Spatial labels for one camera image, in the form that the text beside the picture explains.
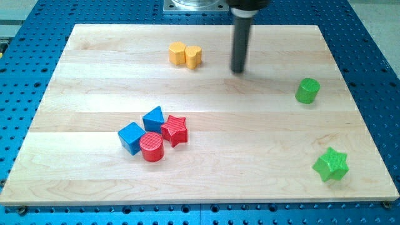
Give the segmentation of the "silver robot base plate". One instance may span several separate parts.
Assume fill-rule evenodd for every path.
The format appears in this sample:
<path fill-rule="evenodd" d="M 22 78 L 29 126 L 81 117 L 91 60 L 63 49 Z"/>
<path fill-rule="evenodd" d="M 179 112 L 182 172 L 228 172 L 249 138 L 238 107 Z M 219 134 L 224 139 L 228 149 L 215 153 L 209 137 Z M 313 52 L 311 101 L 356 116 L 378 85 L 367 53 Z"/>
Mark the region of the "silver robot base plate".
<path fill-rule="evenodd" d="M 180 12 L 224 12 L 229 6 L 225 0 L 164 0 L 163 11 L 168 13 Z"/>

